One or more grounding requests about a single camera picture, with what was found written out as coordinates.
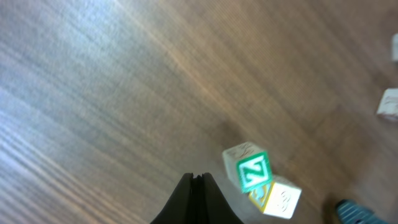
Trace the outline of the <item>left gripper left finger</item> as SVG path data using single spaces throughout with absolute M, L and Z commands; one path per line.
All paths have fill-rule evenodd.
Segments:
M 187 223 L 187 213 L 192 189 L 192 173 L 185 173 L 178 182 L 160 213 L 151 224 L 184 224 Z

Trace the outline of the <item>plain block red side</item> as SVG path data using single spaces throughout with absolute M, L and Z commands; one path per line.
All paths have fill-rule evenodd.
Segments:
M 397 92 L 396 88 L 385 90 L 376 111 L 378 116 L 397 121 Z

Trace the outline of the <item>plain block yellow side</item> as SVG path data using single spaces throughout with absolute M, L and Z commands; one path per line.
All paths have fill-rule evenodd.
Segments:
M 249 193 L 249 200 L 265 215 L 291 219 L 302 189 L 280 175 Z

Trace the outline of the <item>blue-top wooden block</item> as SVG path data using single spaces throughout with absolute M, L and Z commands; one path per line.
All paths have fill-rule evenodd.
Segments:
M 340 200 L 335 205 L 335 211 L 341 224 L 387 224 L 372 210 L 352 200 Z

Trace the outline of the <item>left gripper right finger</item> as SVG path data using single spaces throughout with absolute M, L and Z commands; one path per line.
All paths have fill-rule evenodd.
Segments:
M 194 223 L 243 224 L 210 173 L 194 178 Z

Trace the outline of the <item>green Z wooden block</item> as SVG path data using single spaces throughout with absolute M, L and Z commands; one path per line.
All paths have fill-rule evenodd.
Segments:
M 228 179 L 247 194 L 272 181 L 267 151 L 252 142 L 244 142 L 222 153 Z

